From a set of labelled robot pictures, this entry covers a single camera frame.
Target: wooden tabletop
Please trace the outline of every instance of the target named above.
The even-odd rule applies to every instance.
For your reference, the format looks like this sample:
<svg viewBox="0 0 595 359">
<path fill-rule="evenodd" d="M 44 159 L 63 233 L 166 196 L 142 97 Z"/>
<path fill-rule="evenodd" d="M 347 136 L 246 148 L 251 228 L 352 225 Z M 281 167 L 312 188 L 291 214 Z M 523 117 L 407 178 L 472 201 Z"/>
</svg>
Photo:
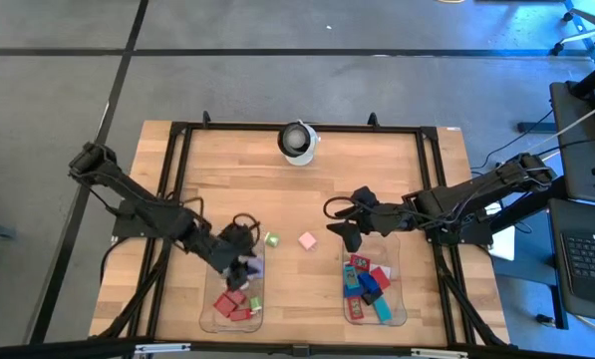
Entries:
<svg viewBox="0 0 595 359">
<path fill-rule="evenodd" d="M 171 122 L 147 121 L 131 177 L 155 192 Z M 252 213 L 262 232 L 281 242 L 266 248 L 263 324 L 253 333 L 207 333 L 199 325 L 206 264 L 193 254 L 171 253 L 156 338 L 257 343 L 446 345 L 437 275 L 431 247 L 420 231 L 391 234 L 400 241 L 400 271 L 408 319 L 402 326 L 353 325 L 344 317 L 341 258 L 343 243 L 325 225 L 324 201 L 367 185 L 381 201 L 423 189 L 415 137 L 405 134 L 322 133 L 315 160 L 289 165 L 274 132 L 193 131 L 182 199 L 200 195 L 215 231 L 240 212 Z M 448 185 L 470 178 L 460 129 L 439 128 Z M 429 161 L 430 144 L 426 144 Z M 177 154 L 170 184 L 175 177 Z M 429 164 L 433 184 L 434 166 Z M 305 251 L 297 238 L 309 231 L 318 240 Z M 371 240 L 365 236 L 364 241 Z M 91 326 L 106 329 L 133 295 L 145 248 L 144 238 L 123 243 L 110 255 Z M 484 321 L 508 340 L 491 261 L 476 246 L 460 247 L 467 294 Z M 139 334 L 146 332 L 150 298 Z M 462 341 L 458 306 L 452 299 L 457 338 Z"/>
</svg>

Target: transparent container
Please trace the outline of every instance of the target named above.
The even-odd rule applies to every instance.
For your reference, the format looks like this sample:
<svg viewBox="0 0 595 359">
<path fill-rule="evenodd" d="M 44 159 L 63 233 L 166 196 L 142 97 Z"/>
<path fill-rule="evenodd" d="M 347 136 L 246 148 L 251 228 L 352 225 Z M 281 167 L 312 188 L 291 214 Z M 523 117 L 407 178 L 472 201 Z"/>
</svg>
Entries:
<svg viewBox="0 0 595 359">
<path fill-rule="evenodd" d="M 253 252 L 257 258 L 261 259 L 262 273 L 266 272 L 264 260 L 264 240 L 260 239 Z M 208 333 L 252 333 L 259 329 L 263 320 L 264 313 L 264 277 L 248 279 L 248 287 L 240 289 L 246 300 L 237 306 L 238 309 L 250 308 L 250 298 L 258 297 L 261 301 L 262 309 L 252 314 L 252 317 L 247 320 L 231 321 L 224 317 L 220 312 L 213 307 L 213 303 L 219 296 L 226 291 L 226 279 L 210 267 L 206 268 L 206 282 L 204 284 L 204 304 L 199 316 L 199 327 Z"/>
<path fill-rule="evenodd" d="M 406 319 L 408 319 L 408 314 L 406 313 L 406 308 L 404 307 L 402 280 L 399 270 L 400 240 L 395 235 L 381 237 L 378 234 L 371 234 L 363 235 L 362 237 L 362 244 L 356 253 L 349 253 L 346 251 L 346 247 L 342 244 L 342 275 L 344 274 L 344 267 L 346 265 L 350 265 L 350 256 L 352 254 L 357 254 L 370 259 L 370 270 L 375 269 L 377 265 L 390 268 L 390 286 L 383 290 L 383 298 L 386 300 L 386 303 L 390 308 L 392 319 L 382 323 L 373 306 L 367 305 L 363 299 L 361 299 L 360 302 L 364 317 L 361 319 L 353 319 L 350 315 L 348 298 L 343 298 L 344 316 L 350 323 L 357 325 L 404 325 Z"/>
</svg>

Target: pink block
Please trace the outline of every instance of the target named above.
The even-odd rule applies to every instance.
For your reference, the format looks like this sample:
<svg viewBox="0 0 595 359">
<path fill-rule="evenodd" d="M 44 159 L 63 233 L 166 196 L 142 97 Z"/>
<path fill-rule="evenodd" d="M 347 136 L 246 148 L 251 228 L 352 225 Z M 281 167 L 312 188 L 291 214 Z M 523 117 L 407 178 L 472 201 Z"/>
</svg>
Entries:
<svg viewBox="0 0 595 359">
<path fill-rule="evenodd" d="M 305 232 L 299 237 L 299 243 L 304 247 L 306 250 L 312 249 L 315 244 L 317 243 L 317 239 L 310 234 L 309 232 Z"/>
</svg>

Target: laptop keyboard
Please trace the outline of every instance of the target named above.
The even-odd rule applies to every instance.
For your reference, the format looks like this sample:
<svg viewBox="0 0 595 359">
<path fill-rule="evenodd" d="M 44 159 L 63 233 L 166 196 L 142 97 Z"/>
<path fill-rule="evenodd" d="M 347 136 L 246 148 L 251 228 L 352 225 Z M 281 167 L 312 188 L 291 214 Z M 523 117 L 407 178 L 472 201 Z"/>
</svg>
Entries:
<svg viewBox="0 0 595 359">
<path fill-rule="evenodd" d="M 574 276 L 595 279 L 595 239 L 563 236 L 567 262 Z"/>
</svg>

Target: concrete floor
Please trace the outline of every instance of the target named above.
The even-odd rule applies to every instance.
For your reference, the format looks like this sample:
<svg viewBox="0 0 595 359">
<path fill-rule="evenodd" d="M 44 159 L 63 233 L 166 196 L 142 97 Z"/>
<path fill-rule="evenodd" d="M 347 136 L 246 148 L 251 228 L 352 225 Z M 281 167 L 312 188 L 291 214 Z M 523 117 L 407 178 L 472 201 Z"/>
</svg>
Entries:
<svg viewBox="0 0 595 359">
<path fill-rule="evenodd" d="M 137 9 L 129 0 L 0 1 L 0 47 L 124 48 Z M 565 11 L 471 0 L 152 1 L 138 48 L 542 50 L 576 32 L 559 21 Z M 75 191 L 67 163 L 95 136 L 119 61 L 0 57 L 0 223 L 18 231 L 0 239 L 0 345 L 23 340 Z M 199 120 L 208 110 L 215 121 L 363 124 L 374 111 L 383 124 L 462 127 L 476 166 L 516 136 L 516 123 L 549 111 L 549 83 L 593 68 L 584 58 L 133 58 L 108 145 L 129 170 L 144 120 Z M 492 160 L 542 139 L 529 136 Z M 112 225 L 90 200 L 49 341 L 86 337 Z M 498 285 L 513 343 L 595 356 L 595 331 L 584 324 L 556 331 L 532 321 L 548 313 L 546 288 Z"/>
</svg>

